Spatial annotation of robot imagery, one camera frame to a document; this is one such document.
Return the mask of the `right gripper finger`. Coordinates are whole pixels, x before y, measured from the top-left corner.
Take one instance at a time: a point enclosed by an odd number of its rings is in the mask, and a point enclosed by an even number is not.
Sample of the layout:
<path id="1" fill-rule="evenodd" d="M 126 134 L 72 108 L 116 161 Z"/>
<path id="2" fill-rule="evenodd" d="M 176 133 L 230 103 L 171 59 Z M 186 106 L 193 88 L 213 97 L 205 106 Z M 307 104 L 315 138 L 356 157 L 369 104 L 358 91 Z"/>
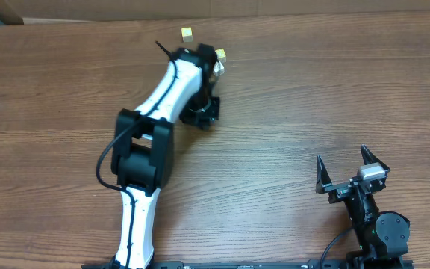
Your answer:
<path id="1" fill-rule="evenodd" d="M 365 165 L 378 163 L 386 173 L 390 172 L 390 168 L 379 158 L 377 158 L 365 144 L 361 145 L 361 155 Z"/>
<path id="2" fill-rule="evenodd" d="M 324 194 L 332 186 L 331 178 L 320 155 L 317 156 L 317 180 L 315 191 Z"/>

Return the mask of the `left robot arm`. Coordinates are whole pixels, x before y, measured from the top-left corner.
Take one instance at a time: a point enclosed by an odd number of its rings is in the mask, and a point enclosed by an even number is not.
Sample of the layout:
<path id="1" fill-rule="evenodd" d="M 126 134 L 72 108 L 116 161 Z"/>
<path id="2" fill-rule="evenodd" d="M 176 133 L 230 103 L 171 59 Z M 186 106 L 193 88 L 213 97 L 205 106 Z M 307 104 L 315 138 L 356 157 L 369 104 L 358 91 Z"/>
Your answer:
<path id="1" fill-rule="evenodd" d="M 161 82 L 134 110 L 116 119 L 114 139 L 107 146 L 110 168 L 122 197 L 119 248 L 107 268 L 148 268 L 155 211 L 174 163 L 176 121 L 208 130 L 219 118 L 219 98 L 213 95 L 216 68 L 221 63 L 213 46 L 170 52 Z"/>

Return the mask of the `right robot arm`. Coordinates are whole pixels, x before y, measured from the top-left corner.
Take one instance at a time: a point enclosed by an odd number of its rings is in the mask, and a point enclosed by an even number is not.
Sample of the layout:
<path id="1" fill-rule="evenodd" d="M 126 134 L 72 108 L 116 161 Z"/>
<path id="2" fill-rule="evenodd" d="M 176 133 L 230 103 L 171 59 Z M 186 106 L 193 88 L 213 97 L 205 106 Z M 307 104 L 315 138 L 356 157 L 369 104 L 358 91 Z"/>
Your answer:
<path id="1" fill-rule="evenodd" d="M 346 234 L 354 232 L 359 251 L 346 254 L 337 268 L 412 268 L 412 261 L 404 261 L 408 252 L 410 220 L 394 211 L 380 211 L 373 194 L 386 187 L 390 168 L 378 159 L 366 145 L 361 145 L 364 164 L 346 183 L 333 184 L 321 156 L 317 156 L 315 191 L 328 194 L 331 204 L 343 202 L 352 226 L 341 232 L 324 249 L 317 268 L 324 268 L 329 250 Z"/>

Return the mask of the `plain white wooden block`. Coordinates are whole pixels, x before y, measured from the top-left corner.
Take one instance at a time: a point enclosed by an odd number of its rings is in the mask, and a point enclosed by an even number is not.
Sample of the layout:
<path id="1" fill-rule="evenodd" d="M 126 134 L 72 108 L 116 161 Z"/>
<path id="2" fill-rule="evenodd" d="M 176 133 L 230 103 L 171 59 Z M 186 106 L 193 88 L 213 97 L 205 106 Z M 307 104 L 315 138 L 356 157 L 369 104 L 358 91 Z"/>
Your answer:
<path id="1" fill-rule="evenodd" d="M 217 61 L 214 64 L 213 73 L 214 73 L 215 77 L 220 77 L 221 75 L 223 75 L 225 73 L 225 67 L 223 66 L 223 64 L 220 61 Z"/>

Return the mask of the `yellow block right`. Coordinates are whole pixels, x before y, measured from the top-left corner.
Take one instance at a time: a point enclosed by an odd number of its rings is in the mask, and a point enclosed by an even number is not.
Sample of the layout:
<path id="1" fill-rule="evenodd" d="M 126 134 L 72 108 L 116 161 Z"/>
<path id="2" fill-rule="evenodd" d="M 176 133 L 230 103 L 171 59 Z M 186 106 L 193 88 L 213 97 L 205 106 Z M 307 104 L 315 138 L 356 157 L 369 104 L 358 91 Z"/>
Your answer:
<path id="1" fill-rule="evenodd" d="M 220 48 L 220 49 L 216 49 L 215 52 L 216 52 L 217 60 L 220 63 L 225 63 L 227 59 L 225 50 L 223 48 Z"/>

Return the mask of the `far yellow wooden block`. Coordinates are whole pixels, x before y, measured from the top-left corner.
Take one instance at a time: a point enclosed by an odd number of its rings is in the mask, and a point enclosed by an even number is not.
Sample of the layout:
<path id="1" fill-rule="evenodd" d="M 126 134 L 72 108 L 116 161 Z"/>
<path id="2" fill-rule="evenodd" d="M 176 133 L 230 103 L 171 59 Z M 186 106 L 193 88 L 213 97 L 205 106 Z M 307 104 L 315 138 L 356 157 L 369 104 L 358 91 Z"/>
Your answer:
<path id="1" fill-rule="evenodd" d="M 184 43 L 190 43 L 193 41 L 193 32 L 191 27 L 181 29 L 181 37 Z"/>

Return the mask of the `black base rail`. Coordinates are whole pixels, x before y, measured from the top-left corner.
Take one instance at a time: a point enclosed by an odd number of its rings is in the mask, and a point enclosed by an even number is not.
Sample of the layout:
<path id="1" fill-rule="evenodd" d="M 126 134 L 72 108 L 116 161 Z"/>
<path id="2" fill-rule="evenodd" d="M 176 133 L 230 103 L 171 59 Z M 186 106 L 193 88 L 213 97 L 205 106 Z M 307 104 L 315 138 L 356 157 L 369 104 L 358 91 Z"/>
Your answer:
<path id="1" fill-rule="evenodd" d="M 124 268 L 121 265 L 116 265 L 115 262 L 108 262 L 101 265 L 82 265 L 83 269 L 109 269 L 109 268 Z M 306 262 L 281 263 L 183 263 L 180 261 L 172 262 L 151 262 L 147 267 L 149 269 L 317 269 L 319 260 L 311 259 Z M 346 262 L 342 259 L 328 259 L 323 262 L 324 269 L 342 269 L 348 268 Z M 414 269 L 412 261 L 404 261 L 403 265 L 372 265 L 367 264 L 364 268 L 407 268 Z"/>

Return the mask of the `cardboard wall panel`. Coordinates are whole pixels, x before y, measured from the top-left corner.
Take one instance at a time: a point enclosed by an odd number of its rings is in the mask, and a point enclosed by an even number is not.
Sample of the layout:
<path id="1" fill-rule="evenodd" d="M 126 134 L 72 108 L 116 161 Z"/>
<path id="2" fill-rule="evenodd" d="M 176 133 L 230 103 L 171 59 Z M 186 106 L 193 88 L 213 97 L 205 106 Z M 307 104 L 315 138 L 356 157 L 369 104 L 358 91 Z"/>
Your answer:
<path id="1" fill-rule="evenodd" d="M 430 0 L 0 0 L 0 20 L 190 19 L 430 10 Z"/>

